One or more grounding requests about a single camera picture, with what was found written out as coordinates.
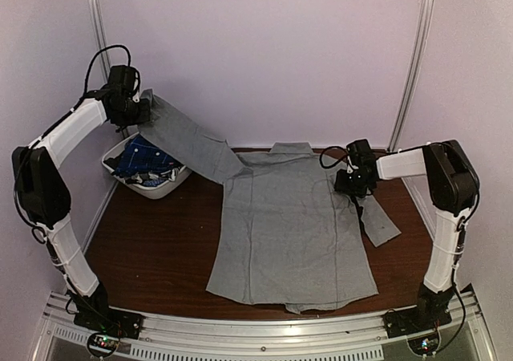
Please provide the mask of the white plastic basket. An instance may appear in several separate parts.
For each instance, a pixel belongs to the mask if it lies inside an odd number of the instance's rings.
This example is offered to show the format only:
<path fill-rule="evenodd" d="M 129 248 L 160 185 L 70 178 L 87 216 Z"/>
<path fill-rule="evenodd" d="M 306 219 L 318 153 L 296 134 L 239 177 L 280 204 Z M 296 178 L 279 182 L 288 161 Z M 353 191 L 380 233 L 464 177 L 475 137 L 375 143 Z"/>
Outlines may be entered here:
<path fill-rule="evenodd" d="M 101 163 L 118 182 L 151 200 L 166 197 L 192 173 L 139 133 L 114 146 Z"/>

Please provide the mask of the grey long sleeve shirt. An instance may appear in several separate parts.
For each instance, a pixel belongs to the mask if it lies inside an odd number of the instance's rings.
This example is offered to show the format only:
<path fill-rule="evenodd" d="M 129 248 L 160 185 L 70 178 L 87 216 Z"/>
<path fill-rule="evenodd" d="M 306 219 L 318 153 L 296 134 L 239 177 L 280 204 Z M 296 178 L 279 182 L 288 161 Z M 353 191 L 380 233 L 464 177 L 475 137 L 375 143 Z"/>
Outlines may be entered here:
<path fill-rule="evenodd" d="M 375 198 L 362 213 L 334 190 L 336 173 L 306 142 L 234 152 L 168 101 L 146 90 L 151 119 L 140 135 L 223 189 L 211 294 L 299 314 L 336 310 L 378 293 L 363 238 L 382 245 L 400 232 Z"/>

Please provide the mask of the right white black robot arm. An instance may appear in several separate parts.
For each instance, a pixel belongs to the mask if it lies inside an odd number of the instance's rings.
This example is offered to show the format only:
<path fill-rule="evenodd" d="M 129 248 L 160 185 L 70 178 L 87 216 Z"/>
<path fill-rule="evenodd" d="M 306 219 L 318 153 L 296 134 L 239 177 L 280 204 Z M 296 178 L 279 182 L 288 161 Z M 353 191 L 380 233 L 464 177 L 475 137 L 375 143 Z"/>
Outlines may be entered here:
<path fill-rule="evenodd" d="M 442 316 L 455 294 L 455 273 L 463 255 L 466 227 L 479 204 L 479 178 L 457 140 L 429 143 L 376 157 L 368 140 L 346 147 L 346 169 L 337 171 L 334 188 L 357 203 L 379 181 L 425 176 L 436 212 L 430 263 L 410 321 L 422 331 Z"/>

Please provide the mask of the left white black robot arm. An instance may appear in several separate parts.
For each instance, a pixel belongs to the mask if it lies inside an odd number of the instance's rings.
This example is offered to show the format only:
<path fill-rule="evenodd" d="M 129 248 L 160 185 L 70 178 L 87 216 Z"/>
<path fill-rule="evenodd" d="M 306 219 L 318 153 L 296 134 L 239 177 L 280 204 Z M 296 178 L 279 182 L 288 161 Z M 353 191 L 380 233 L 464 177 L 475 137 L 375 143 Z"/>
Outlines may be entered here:
<path fill-rule="evenodd" d="M 12 153 L 15 207 L 47 248 L 71 292 L 81 297 L 93 296 L 99 279 L 73 231 L 71 192 L 59 169 L 75 148 L 105 123 L 126 128 L 149 120 L 150 103 L 140 98 L 140 84 L 134 67 L 113 66 L 103 87 L 86 91 L 41 136 Z"/>

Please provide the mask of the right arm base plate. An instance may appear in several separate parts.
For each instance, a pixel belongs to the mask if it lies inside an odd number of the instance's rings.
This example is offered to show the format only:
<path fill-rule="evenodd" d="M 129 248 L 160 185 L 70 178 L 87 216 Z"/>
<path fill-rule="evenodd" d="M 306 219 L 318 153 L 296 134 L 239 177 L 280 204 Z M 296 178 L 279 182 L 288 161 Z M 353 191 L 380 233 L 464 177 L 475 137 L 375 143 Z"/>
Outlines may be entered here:
<path fill-rule="evenodd" d="M 418 317 L 417 307 L 404 310 L 388 310 L 382 316 L 389 339 L 406 337 L 410 351 L 424 359 L 435 356 L 442 348 L 440 327 L 452 322 L 448 312 L 443 311 L 433 318 L 422 320 Z"/>

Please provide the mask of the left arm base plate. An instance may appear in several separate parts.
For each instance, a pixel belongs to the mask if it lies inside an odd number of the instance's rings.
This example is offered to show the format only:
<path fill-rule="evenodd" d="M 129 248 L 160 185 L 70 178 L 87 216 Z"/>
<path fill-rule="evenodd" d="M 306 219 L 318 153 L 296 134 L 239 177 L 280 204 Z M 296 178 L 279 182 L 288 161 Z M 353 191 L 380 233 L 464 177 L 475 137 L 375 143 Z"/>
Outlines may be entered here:
<path fill-rule="evenodd" d="M 92 331 L 86 340 L 86 349 L 93 357 L 105 359 L 121 347 L 122 339 L 138 339 L 143 316 L 125 310 L 109 309 L 107 317 L 90 310 L 75 313 L 74 324 Z"/>

